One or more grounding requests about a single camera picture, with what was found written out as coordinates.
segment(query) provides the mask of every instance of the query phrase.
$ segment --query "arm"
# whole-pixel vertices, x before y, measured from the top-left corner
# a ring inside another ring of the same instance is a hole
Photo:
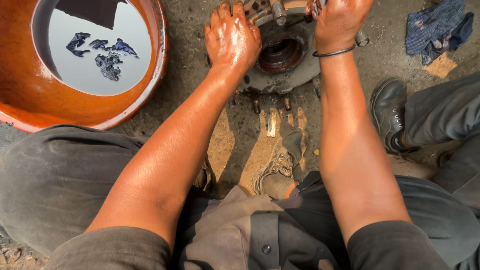
[[[349,48],[372,0],[329,0],[316,14],[320,54]],[[320,58],[322,132],[319,167],[345,243],[380,221],[411,222],[386,151],[370,120],[353,52]]]
[[[212,69],[127,164],[87,232],[137,227],[158,234],[173,251],[183,204],[218,117],[262,46],[241,1],[233,15],[228,2],[221,2],[210,20],[204,34]]]

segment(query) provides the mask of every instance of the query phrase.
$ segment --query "orange basin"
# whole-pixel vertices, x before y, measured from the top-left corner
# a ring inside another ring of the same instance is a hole
[[[100,97],[58,81],[36,53],[31,21],[37,0],[3,1],[0,9],[0,121],[25,132],[71,123],[106,130],[135,115],[162,80],[168,59],[160,0],[130,0],[146,22],[152,57],[143,79],[125,93]]]

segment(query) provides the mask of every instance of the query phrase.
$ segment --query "foot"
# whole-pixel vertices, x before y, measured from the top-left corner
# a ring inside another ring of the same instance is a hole
[[[275,144],[269,162],[261,166],[252,177],[252,189],[257,194],[268,194],[282,199],[294,183],[293,168],[298,165],[307,149],[308,134],[294,128]]]
[[[407,86],[398,78],[381,82],[370,99],[373,124],[389,154],[408,152],[402,143],[406,102]]]

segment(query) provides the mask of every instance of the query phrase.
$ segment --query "shirt button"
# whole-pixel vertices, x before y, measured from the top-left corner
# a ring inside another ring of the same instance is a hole
[[[265,253],[265,254],[270,254],[270,252],[272,252],[272,247],[270,245],[264,245],[262,247],[262,251]]]

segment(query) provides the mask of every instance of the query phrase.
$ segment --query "gray trousers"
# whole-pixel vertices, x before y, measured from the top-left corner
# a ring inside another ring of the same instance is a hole
[[[413,222],[444,260],[458,269],[479,269],[480,225],[474,213],[480,213],[480,73],[414,94],[406,105],[406,139],[412,146],[462,140],[462,148],[433,182],[405,176],[397,180]],[[57,125],[8,146],[0,154],[0,230],[51,254],[89,226],[144,142],[145,138]],[[193,187],[177,233],[217,202]],[[325,243],[340,266],[349,268],[318,172],[311,172],[290,198],[277,204]],[[175,250],[184,245],[176,243]]]

